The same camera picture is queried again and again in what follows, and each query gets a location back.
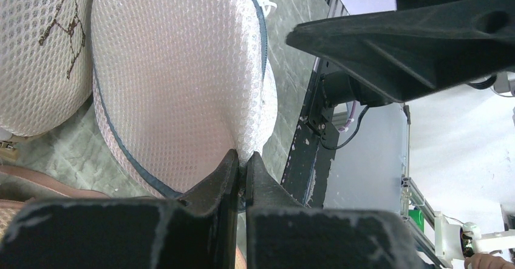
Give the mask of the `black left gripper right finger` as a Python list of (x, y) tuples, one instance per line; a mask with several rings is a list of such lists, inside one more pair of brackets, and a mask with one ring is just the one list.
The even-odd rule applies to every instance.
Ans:
[(248, 268), (421, 268), (414, 239), (388, 211), (308, 208), (247, 163)]

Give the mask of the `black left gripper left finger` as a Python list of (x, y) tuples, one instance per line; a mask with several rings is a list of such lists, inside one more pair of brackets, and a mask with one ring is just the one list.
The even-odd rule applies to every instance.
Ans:
[(24, 203), (2, 268), (234, 268), (238, 156), (178, 197), (96, 194)]

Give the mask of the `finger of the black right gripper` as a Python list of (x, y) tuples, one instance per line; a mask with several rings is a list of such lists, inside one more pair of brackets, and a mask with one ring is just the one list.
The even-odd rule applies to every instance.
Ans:
[(337, 66), (328, 103), (403, 103), (514, 66), (514, 0), (461, 0), (296, 26), (286, 43)]

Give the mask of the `white mesh laundry bag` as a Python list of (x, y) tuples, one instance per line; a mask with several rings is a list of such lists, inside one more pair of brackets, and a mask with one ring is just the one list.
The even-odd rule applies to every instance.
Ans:
[(175, 198), (234, 149), (262, 152), (278, 113), (261, 0), (93, 0), (94, 105), (109, 149)]

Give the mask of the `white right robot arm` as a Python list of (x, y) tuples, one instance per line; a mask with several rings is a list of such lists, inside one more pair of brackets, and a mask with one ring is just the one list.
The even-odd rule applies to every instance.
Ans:
[(297, 25), (286, 43), (336, 66), (325, 107), (405, 103), (514, 66), (514, 0), (461, 0)]

